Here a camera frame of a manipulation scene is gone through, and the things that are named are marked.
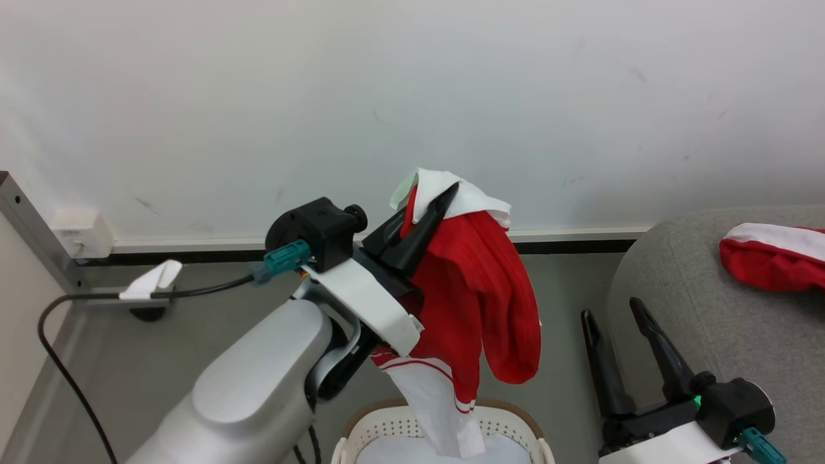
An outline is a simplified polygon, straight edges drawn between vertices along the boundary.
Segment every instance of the baseboard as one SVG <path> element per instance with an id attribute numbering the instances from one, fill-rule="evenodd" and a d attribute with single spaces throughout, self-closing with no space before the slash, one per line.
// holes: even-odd
<path id="1" fill-rule="evenodd" d="M 599 229 L 511 230 L 507 233 L 520 254 L 622 253 L 649 227 Z M 360 242 L 365 235 L 356 235 Z M 263 239 L 141 239 L 117 240 L 108 258 L 78 260 L 81 266 L 143 266 L 166 259 L 184 264 L 260 261 Z"/>
<path id="2" fill-rule="evenodd" d="M 650 229 L 646 227 L 604 227 L 591 229 L 510 230 L 514 244 L 567 242 L 586 240 L 636 240 Z M 365 235 L 356 235 L 356 242 Z M 113 254 L 235 252 L 263 250 L 264 239 L 118 239 Z"/>

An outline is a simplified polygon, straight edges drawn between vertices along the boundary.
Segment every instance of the laundry basket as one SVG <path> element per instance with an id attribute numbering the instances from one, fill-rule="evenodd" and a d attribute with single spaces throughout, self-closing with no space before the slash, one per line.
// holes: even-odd
<path id="1" fill-rule="evenodd" d="M 532 464 L 555 464 L 539 425 L 524 410 L 504 401 L 478 400 L 474 415 L 485 435 L 509 437 L 530 453 Z M 356 414 L 335 447 L 332 464 L 356 464 L 361 450 L 384 435 L 424 436 L 405 400 L 379 401 Z"/>

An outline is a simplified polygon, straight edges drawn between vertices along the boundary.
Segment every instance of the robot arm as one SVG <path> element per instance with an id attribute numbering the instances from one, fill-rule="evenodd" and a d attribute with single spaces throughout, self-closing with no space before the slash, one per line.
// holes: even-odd
<path id="1" fill-rule="evenodd" d="M 341 211 L 322 198 L 284 214 L 267 251 L 309 244 L 303 283 L 200 374 L 128 463 L 279 462 L 311 424 L 316 401 L 337 395 L 377 344 L 408 355 L 422 330 L 415 317 L 422 296 L 409 278 L 457 188 L 431 204 L 405 239 L 401 210 L 363 248 L 352 246 L 352 235 L 366 227 L 357 206 Z M 351 326 L 349 339 L 320 305 Z"/>

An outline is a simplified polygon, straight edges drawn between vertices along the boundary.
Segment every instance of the white clip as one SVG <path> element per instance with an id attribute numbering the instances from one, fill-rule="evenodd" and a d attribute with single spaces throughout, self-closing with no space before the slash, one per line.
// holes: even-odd
<path id="1" fill-rule="evenodd" d="M 121 300 L 151 300 L 158 288 L 169 288 L 183 269 L 179 261 L 169 259 L 155 269 L 132 281 L 129 288 L 120 293 Z"/>

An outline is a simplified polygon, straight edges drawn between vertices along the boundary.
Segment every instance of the white fabric in basket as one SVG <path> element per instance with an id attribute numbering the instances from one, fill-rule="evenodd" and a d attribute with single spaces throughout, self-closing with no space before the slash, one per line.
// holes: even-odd
<path id="1" fill-rule="evenodd" d="M 439 456 L 424 438 L 378 437 L 358 455 L 357 464 L 530 464 L 530 454 L 504 435 L 484 437 L 487 452 L 466 459 Z"/>

